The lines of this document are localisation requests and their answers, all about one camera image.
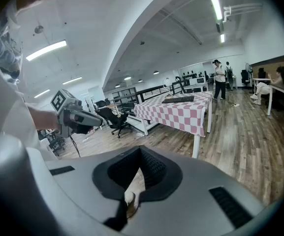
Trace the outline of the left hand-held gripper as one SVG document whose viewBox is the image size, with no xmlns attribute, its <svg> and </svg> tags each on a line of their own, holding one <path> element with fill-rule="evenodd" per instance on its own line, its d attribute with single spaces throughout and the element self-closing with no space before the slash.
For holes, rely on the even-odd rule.
<svg viewBox="0 0 284 236">
<path fill-rule="evenodd" d="M 82 101 L 63 88 L 53 96 L 50 104 L 57 113 L 60 126 L 58 135 L 63 138 L 74 133 L 87 134 L 92 128 L 100 127 L 103 123 L 101 117 L 85 111 Z"/>
</svg>

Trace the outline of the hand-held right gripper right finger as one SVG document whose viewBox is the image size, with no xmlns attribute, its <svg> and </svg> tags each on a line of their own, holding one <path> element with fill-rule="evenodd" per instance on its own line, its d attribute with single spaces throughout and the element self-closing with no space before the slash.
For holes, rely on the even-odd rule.
<svg viewBox="0 0 284 236">
<path fill-rule="evenodd" d="M 145 184 L 145 191 L 140 193 L 139 202 L 167 199 L 183 179 L 183 172 L 178 164 L 145 146 L 139 147 L 139 168 Z"/>
</svg>

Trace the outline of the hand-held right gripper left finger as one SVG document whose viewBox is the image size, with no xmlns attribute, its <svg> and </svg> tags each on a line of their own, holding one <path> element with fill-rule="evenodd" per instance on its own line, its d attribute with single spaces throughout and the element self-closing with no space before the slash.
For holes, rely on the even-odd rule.
<svg viewBox="0 0 284 236">
<path fill-rule="evenodd" d="M 140 168 L 140 159 L 140 147 L 135 146 L 98 164 L 92 173 L 92 180 L 101 195 L 123 201 L 125 191 Z"/>
</svg>

